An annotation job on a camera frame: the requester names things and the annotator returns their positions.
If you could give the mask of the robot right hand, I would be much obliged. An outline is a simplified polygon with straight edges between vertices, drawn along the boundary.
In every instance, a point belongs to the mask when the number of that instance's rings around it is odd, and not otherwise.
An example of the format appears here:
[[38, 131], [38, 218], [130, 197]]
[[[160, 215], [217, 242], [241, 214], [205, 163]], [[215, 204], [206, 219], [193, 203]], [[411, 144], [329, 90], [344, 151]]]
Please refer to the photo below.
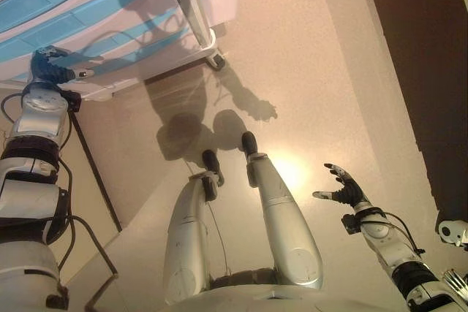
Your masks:
[[351, 174], [336, 164], [325, 163], [324, 167], [335, 176], [341, 188], [336, 191], [314, 191], [313, 197], [349, 205], [355, 211], [358, 211], [358, 208], [362, 210], [365, 206], [371, 207], [371, 202]]

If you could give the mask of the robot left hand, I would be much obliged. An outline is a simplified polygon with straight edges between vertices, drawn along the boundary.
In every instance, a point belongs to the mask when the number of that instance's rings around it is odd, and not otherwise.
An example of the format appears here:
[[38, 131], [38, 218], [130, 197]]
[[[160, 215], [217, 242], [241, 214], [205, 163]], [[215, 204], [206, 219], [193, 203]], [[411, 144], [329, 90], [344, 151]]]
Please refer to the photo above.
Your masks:
[[32, 80], [48, 81], [58, 85], [72, 80], [82, 80], [94, 75], [92, 69], [71, 69], [50, 61], [52, 58], [67, 57], [68, 55], [67, 51], [52, 45], [37, 49], [30, 63]]

